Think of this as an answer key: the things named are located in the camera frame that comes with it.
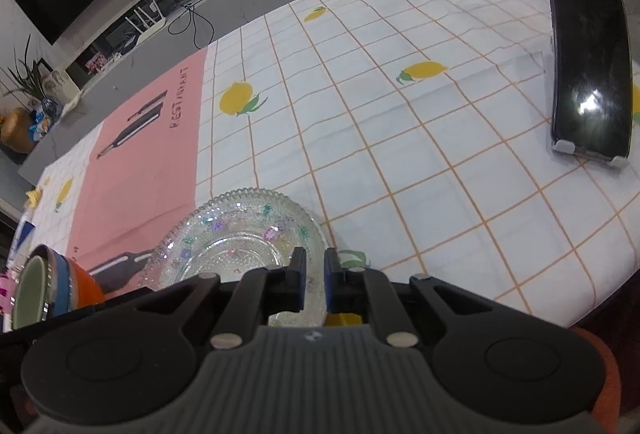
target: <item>phone screen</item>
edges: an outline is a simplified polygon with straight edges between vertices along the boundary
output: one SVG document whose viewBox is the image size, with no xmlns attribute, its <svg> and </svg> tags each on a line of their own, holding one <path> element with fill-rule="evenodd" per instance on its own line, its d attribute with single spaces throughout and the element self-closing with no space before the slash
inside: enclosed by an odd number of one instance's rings
<svg viewBox="0 0 640 434">
<path fill-rule="evenodd" d="M 556 39 L 552 137 L 626 157 L 633 85 L 622 0 L 551 0 Z"/>
</svg>

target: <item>cup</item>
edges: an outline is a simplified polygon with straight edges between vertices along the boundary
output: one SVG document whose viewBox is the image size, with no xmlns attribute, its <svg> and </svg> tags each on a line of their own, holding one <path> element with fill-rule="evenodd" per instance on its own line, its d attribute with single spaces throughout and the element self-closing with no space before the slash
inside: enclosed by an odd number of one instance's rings
<svg viewBox="0 0 640 434">
<path fill-rule="evenodd" d="M 16 282 L 13 330 L 104 301 L 85 270 L 44 244 L 31 252 Z"/>
</svg>

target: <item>dining table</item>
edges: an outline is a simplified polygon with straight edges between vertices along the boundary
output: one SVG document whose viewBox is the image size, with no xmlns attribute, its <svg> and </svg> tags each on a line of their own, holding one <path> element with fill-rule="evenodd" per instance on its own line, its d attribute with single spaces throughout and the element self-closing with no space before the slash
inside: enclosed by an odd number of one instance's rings
<svg viewBox="0 0 640 434">
<path fill-rule="evenodd" d="M 219 194 L 272 189 L 392 281 L 570 326 L 639 267 L 640 151 L 636 124 L 621 170 L 551 149 L 552 34 L 549 0 L 294 0 L 49 165 L 30 245 L 91 271 L 149 257 Z"/>
</svg>

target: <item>metal screw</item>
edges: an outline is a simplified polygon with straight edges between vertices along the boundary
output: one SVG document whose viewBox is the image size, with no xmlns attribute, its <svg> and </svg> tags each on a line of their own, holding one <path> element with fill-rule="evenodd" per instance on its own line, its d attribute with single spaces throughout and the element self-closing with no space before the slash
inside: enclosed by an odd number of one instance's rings
<svg viewBox="0 0 640 434">
<path fill-rule="evenodd" d="M 412 348 L 418 342 L 418 337 L 407 331 L 397 331 L 386 338 L 386 343 L 393 348 Z"/>
<path fill-rule="evenodd" d="M 220 333 L 212 336 L 210 342 L 216 349 L 235 349 L 242 345 L 242 338 L 235 333 Z"/>
</svg>

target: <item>orange cup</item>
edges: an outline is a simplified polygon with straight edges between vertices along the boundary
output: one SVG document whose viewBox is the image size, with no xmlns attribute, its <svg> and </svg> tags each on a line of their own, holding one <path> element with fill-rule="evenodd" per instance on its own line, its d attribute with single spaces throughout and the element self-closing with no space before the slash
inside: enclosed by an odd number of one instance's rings
<svg viewBox="0 0 640 434">
<path fill-rule="evenodd" d="M 65 257 L 69 265 L 70 309 L 83 308 L 105 301 L 104 293 L 95 279 L 78 263 Z"/>
</svg>

